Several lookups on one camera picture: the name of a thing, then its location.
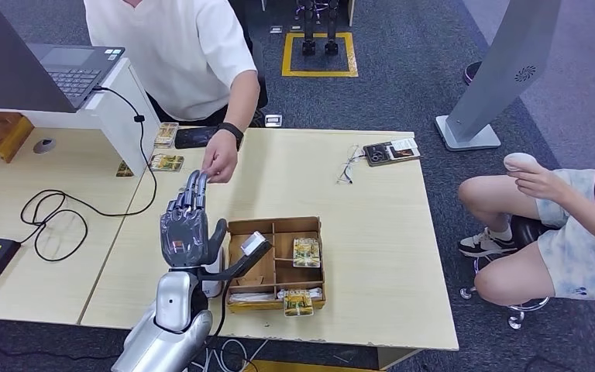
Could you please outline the person's left hand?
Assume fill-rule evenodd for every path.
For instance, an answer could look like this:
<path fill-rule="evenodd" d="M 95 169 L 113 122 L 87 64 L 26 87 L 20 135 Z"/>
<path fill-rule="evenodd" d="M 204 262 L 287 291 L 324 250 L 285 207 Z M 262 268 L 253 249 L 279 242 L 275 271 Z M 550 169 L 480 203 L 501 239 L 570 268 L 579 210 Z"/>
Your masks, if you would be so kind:
<path fill-rule="evenodd" d="M 236 137 L 220 129 L 208 141 L 201 170 L 207 174 L 210 183 L 227 183 L 238 163 Z"/>

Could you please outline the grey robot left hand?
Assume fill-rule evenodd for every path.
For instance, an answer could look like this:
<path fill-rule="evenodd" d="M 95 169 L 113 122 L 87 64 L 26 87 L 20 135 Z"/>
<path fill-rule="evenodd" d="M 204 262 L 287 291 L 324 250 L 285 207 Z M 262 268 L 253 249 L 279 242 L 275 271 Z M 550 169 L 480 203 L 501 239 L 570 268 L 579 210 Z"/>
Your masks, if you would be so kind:
<path fill-rule="evenodd" d="M 227 233 L 227 221 L 219 219 L 209 231 L 206 212 L 208 175 L 193 171 L 177 197 L 168 202 L 160 217 L 160 246 L 170 267 L 211 265 L 218 260 Z"/>

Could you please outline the person's hand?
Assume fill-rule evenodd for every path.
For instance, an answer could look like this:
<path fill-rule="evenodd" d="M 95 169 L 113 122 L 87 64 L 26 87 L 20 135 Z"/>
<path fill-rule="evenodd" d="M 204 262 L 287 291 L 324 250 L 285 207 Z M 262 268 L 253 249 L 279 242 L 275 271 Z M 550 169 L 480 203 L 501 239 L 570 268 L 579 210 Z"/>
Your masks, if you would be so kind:
<path fill-rule="evenodd" d="M 507 175 L 515 179 L 517 188 L 533 198 L 564 204 L 573 189 L 560 177 L 541 166 L 536 160 L 509 158 L 505 162 Z"/>

